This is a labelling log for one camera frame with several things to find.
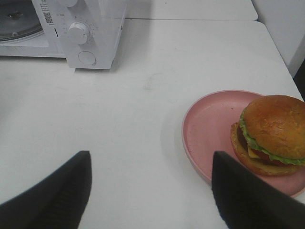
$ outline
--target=white wall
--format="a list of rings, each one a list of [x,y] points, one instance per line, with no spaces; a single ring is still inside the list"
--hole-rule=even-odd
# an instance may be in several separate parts
[[[305,0],[252,0],[290,74],[305,58]]]

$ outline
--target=white knob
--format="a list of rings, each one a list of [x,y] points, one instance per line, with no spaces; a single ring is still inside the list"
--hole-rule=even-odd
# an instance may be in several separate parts
[[[74,22],[68,29],[68,36],[76,44],[85,44],[90,36],[90,32],[86,25]]]
[[[71,7],[75,6],[78,0],[59,0],[58,2],[62,6]]]

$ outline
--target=white microwave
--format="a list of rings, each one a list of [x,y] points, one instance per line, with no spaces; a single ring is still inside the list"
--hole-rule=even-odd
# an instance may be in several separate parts
[[[0,55],[66,58],[109,69],[127,0],[0,0]]]

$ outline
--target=white table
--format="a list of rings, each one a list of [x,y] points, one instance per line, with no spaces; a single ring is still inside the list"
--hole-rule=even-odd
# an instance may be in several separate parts
[[[90,150],[80,229],[225,229],[184,152],[185,112],[227,89],[301,99],[255,21],[126,20],[110,71],[8,57],[0,69],[0,203]]]
[[[130,0],[127,18],[254,21],[251,0]]]

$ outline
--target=label sticker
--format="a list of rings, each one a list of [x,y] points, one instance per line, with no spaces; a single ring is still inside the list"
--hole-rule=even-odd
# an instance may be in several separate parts
[[[48,25],[54,25],[53,19],[50,14],[50,10],[48,7],[48,4],[46,3],[46,0],[41,0],[40,4],[41,10],[43,12],[44,18]]]

